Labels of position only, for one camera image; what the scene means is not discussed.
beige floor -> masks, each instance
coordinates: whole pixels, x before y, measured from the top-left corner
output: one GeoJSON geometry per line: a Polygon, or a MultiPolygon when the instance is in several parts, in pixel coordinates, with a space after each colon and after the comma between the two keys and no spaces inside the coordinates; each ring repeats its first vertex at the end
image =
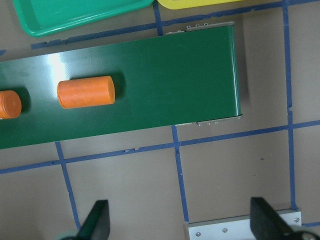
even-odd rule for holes
{"type": "MultiPolygon", "coordinates": [[[[207,15],[272,0],[244,0],[169,10],[162,21],[207,15]]],[[[320,2],[289,7],[293,123],[320,120],[320,2]]],[[[136,31],[32,49],[31,45],[154,23],[153,6],[53,35],[33,38],[21,29],[12,1],[0,1],[0,61],[157,36],[157,29],[136,31]]],[[[178,127],[180,141],[285,126],[287,119],[283,11],[275,7],[187,25],[235,21],[243,118],[210,126],[178,127]]],[[[320,221],[320,126],[294,130],[296,203],[303,223],[320,221]]],[[[64,157],[74,158],[172,143],[170,126],[61,142],[64,157]]],[[[291,207],[288,131],[186,145],[180,148],[190,222],[246,215],[252,196],[274,208],[291,207]]],[[[54,143],[0,150],[0,170],[58,160],[54,143]]],[[[173,148],[68,163],[79,220],[93,203],[109,199],[110,240],[184,240],[185,219],[173,148]]],[[[0,174],[0,239],[52,240],[76,229],[60,165],[0,174]]]]}

black object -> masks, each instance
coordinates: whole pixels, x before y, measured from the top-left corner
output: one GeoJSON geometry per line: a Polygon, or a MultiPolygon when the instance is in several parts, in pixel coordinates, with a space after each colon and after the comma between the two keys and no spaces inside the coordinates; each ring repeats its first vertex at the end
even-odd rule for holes
{"type": "Polygon", "coordinates": [[[110,233],[108,200],[98,200],[93,205],[78,234],[62,240],[107,240],[110,233]]]}
{"type": "Polygon", "coordinates": [[[250,228],[256,240],[320,240],[309,231],[294,231],[262,197],[252,197],[250,228]]]}

orange cylinder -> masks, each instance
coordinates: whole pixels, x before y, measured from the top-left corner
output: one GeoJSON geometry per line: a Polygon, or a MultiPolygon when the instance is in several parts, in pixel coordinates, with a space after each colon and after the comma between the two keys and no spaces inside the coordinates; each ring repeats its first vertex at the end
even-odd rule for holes
{"type": "Polygon", "coordinates": [[[0,91],[0,119],[15,119],[21,109],[21,100],[15,91],[0,91]]]}
{"type": "Polygon", "coordinates": [[[57,95],[64,109],[114,104],[116,99],[114,82],[110,76],[61,81],[57,95]]]}

green board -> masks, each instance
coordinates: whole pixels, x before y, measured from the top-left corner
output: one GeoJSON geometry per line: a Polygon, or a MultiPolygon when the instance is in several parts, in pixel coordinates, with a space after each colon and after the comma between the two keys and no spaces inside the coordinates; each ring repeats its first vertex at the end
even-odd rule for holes
{"type": "Polygon", "coordinates": [[[241,115],[231,25],[0,62],[0,91],[22,101],[0,120],[0,149],[241,115]],[[112,105],[63,109],[59,81],[111,76],[112,105]]]}

yellow tray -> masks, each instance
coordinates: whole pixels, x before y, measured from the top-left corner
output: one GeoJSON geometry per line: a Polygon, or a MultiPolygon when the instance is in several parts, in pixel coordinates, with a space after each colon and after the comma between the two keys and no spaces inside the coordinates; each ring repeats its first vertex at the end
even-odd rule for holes
{"type": "Polygon", "coordinates": [[[158,0],[167,9],[186,9],[213,4],[223,4],[243,0],[158,0]]]}

